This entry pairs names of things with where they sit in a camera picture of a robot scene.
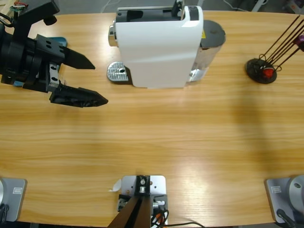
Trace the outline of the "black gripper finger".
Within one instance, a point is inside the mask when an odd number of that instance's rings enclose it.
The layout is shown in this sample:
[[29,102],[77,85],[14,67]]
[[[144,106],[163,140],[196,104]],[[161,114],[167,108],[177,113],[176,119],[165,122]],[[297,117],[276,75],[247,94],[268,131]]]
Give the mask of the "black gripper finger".
[[52,92],[50,98],[51,103],[61,104],[73,107],[98,107],[108,103],[108,100],[96,91],[74,88],[64,84],[60,84],[55,91]]
[[64,47],[53,39],[37,35],[35,42],[35,54],[42,59],[42,62],[64,64],[75,69],[95,69],[86,56]]

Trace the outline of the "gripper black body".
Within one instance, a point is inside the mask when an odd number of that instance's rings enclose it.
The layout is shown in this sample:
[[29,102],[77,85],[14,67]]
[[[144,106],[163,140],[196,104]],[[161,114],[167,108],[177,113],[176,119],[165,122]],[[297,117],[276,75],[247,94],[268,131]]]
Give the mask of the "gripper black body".
[[59,90],[59,42],[37,35],[35,39],[14,39],[0,34],[0,82],[22,83],[28,90],[55,92]]

